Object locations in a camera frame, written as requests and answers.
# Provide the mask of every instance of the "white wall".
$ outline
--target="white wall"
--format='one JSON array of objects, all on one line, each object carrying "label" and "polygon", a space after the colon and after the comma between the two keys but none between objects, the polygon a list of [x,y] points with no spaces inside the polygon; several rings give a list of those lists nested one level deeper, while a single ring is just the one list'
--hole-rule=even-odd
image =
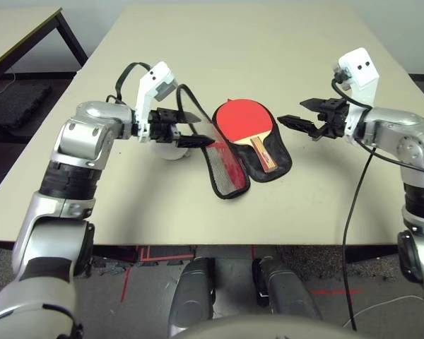
[{"label": "white wall", "polygon": [[[125,5],[138,2],[174,1],[222,0],[0,0],[0,8],[62,6],[66,20],[89,55],[111,28]],[[345,1],[356,10],[391,55],[409,73],[424,73],[424,0]],[[76,60],[55,31],[24,56],[13,70],[16,72],[76,71],[78,68]]]}]

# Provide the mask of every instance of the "beige tabletop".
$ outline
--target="beige tabletop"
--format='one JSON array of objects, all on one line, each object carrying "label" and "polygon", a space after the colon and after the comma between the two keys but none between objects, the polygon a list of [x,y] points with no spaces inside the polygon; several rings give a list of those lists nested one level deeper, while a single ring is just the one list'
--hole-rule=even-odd
[{"label": "beige tabletop", "polygon": [[0,9],[0,61],[60,11],[59,6]]},{"label": "beige tabletop", "polygon": [[[166,61],[209,114],[249,98],[272,114],[315,115],[298,103],[336,97],[338,58],[366,47],[380,74],[376,104],[424,116],[424,94],[360,19],[342,4],[163,4],[128,7],[45,119],[0,186],[0,240],[14,240],[39,188],[61,125],[87,100],[104,100],[133,61]],[[135,102],[139,77],[124,85]],[[174,95],[158,106],[175,108]],[[136,139],[116,141],[90,218],[96,244],[338,244],[367,153],[343,139],[311,141],[280,126],[292,170],[252,182],[231,201],[213,192],[200,150],[157,158]],[[400,170],[374,159],[349,244],[394,243],[404,226]]]}]

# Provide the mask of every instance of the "table leg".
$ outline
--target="table leg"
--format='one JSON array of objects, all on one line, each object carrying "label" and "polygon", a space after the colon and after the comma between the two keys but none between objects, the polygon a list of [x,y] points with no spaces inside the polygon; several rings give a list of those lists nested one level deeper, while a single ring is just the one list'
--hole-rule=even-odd
[{"label": "table leg", "polygon": [[75,56],[79,64],[83,66],[86,63],[86,60],[88,60],[85,51],[78,42],[76,36],[73,34],[63,15],[61,13],[58,13],[55,19],[58,21],[57,30],[59,34],[61,35],[65,43],[68,45],[69,49],[71,50],[72,54]]}]

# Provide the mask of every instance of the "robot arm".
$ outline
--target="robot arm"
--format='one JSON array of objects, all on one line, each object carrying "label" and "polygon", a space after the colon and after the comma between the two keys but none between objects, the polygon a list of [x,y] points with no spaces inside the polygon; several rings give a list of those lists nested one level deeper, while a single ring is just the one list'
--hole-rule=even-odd
[{"label": "robot arm", "polygon": [[176,88],[160,62],[140,82],[136,110],[84,102],[61,128],[39,191],[33,194],[12,255],[16,278],[0,292],[0,338],[81,338],[74,320],[73,277],[90,263],[94,225],[86,221],[96,184],[115,139],[136,136],[177,147],[202,147],[205,136],[182,136],[177,123],[199,119],[171,109],[151,110]]},{"label": "robot arm", "polygon": [[352,89],[352,97],[308,99],[300,104],[318,113],[324,121],[319,129],[310,121],[294,116],[278,120],[290,129],[308,133],[315,141],[322,136],[344,137],[349,143],[376,147],[400,160],[406,203],[402,208],[408,230],[399,233],[398,248],[402,273],[424,287],[424,118],[395,109],[372,108],[378,72],[365,49],[339,59],[332,85]]}]

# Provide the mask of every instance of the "floor mat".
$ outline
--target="floor mat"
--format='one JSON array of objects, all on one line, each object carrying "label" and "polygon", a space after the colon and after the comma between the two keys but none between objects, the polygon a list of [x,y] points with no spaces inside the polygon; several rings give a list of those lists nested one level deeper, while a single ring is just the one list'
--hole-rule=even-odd
[{"label": "floor mat", "polygon": [[44,83],[13,83],[0,94],[0,125],[10,129],[24,125],[51,91],[52,86]]}]

